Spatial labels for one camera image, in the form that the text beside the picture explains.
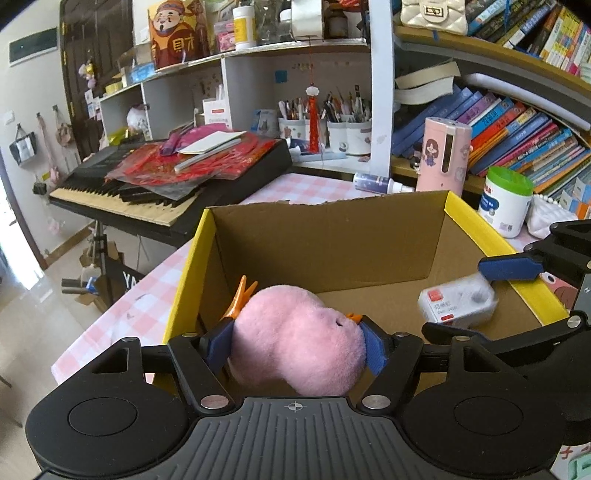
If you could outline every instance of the pink water bottle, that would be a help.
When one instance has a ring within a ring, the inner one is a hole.
[[[461,196],[471,141],[472,127],[446,118],[427,118],[417,192],[451,190]]]

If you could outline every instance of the white handbag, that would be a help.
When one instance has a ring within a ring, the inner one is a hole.
[[[409,27],[468,33],[466,0],[402,0],[400,20]]]

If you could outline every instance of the green lid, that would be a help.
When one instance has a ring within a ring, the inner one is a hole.
[[[491,167],[486,178],[508,192],[528,197],[534,193],[534,183],[521,173],[505,167]]]

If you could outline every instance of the red label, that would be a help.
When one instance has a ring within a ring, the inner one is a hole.
[[[441,300],[443,300],[443,295],[441,295],[441,291],[438,290],[438,289],[429,290],[427,292],[427,295],[429,295],[429,300],[431,300],[431,301],[441,301]]]

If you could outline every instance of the god of wealth picture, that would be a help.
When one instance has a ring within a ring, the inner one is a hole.
[[[156,69],[209,55],[202,0],[165,0],[148,9]]]

